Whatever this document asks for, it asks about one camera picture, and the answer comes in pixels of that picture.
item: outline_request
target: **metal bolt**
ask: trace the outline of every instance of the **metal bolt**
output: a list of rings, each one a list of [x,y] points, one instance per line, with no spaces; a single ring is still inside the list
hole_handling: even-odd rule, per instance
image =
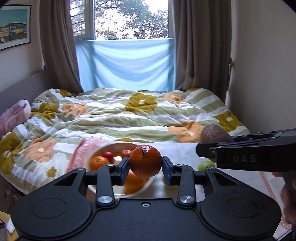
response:
[[[191,196],[182,196],[179,200],[182,203],[192,203],[194,201],[194,198]]]
[[[98,198],[98,202],[100,203],[110,203],[112,202],[113,198],[111,198],[110,196],[101,196]]]
[[[148,202],[142,203],[142,207],[149,207],[149,206],[150,206],[150,203],[148,203]]]

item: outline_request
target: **picture frame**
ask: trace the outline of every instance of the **picture frame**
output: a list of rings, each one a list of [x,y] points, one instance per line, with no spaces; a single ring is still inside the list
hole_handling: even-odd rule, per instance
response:
[[[4,5],[0,9],[0,51],[31,43],[31,5]]]

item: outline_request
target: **fruit bowl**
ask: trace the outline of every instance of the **fruit bowl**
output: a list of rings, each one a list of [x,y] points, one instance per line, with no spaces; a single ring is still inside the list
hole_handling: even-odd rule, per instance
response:
[[[100,148],[98,150],[96,150],[90,157],[90,159],[94,156],[102,156],[103,152],[107,151],[107,152],[112,152],[114,155],[113,158],[113,164],[117,165],[120,161],[121,161],[121,156],[120,153],[122,150],[133,150],[134,148],[136,148],[138,145],[133,144],[133,143],[127,143],[127,142],[121,142],[121,143],[115,143],[115,144],[110,144],[107,145],[103,148]],[[90,171],[89,168],[89,161],[90,159],[86,162],[85,164],[85,168],[87,171]],[[144,184],[144,186],[139,189],[138,191],[131,193],[131,194],[124,194],[124,187],[119,187],[119,186],[113,186],[113,192],[114,192],[114,197],[116,199],[124,197],[124,198],[131,198],[133,196],[136,196],[142,192],[144,192],[153,182],[153,177],[149,178],[147,180],[147,182]],[[93,192],[96,193],[96,186],[94,185],[89,185],[89,189]]]

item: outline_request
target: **red fruit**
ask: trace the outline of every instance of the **red fruit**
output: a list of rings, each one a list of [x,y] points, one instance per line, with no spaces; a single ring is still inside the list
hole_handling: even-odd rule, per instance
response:
[[[131,150],[123,150],[121,152],[122,157],[125,157],[125,156],[129,157],[130,155],[131,155]]]
[[[113,153],[112,152],[109,152],[109,151],[103,151],[102,152],[102,156],[104,158],[107,158],[110,162],[113,161]]]

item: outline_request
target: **green apple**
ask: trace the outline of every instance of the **green apple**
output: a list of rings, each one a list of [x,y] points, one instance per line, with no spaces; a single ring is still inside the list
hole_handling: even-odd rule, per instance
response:
[[[210,160],[203,161],[198,165],[198,170],[205,171],[207,167],[215,167],[215,163]]]

